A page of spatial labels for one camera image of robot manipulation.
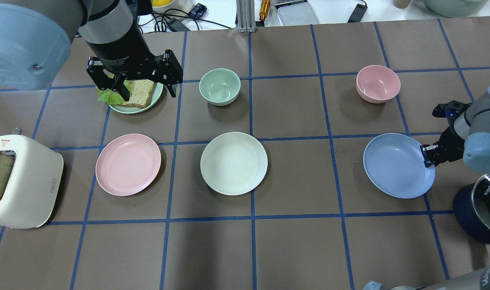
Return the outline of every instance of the screwdriver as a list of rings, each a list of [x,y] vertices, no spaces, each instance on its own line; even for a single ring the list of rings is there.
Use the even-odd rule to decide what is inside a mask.
[[[259,10],[259,20],[265,21],[268,16],[268,10],[270,9],[270,0],[263,0],[261,2],[261,9]]]

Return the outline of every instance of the blue plate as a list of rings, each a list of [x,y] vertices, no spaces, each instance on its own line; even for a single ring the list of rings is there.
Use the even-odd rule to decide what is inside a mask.
[[[434,165],[424,166],[420,143],[396,133],[370,141],[363,154],[366,174],[378,189],[397,198],[416,198],[434,182]]]

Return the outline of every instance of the white toaster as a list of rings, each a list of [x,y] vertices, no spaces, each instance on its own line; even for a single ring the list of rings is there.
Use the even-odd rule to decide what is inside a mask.
[[[0,136],[0,152],[14,166],[0,200],[0,226],[29,229],[50,218],[62,177],[62,156],[22,135]]]

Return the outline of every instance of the plate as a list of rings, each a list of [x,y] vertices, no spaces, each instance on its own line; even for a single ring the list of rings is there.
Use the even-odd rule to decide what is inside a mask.
[[[145,189],[161,167],[161,151],[151,138],[128,134],[111,141],[96,161],[96,180],[115,196],[129,196]]]
[[[113,109],[116,112],[119,112],[121,114],[137,114],[140,112],[144,112],[144,111],[148,110],[149,108],[151,108],[153,105],[155,105],[155,103],[157,103],[157,101],[161,97],[163,88],[164,88],[163,84],[157,83],[157,85],[155,86],[155,90],[153,91],[153,94],[151,95],[150,104],[147,107],[144,107],[142,109],[136,108],[136,107],[133,107],[133,108],[120,107],[118,105],[110,105],[109,107],[111,107],[111,109]]]
[[[366,174],[378,189],[397,198],[416,198],[434,182],[434,165],[424,166],[420,143],[396,133],[370,141],[363,154]]]
[[[242,132],[214,138],[200,159],[202,177],[209,187],[228,196],[248,193],[263,181],[268,157],[259,141]]]

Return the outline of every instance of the pink bowl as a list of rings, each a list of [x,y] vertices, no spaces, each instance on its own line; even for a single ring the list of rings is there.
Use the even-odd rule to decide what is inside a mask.
[[[358,94],[370,103],[380,104],[395,97],[401,90],[401,80],[386,66],[366,66],[356,77]]]

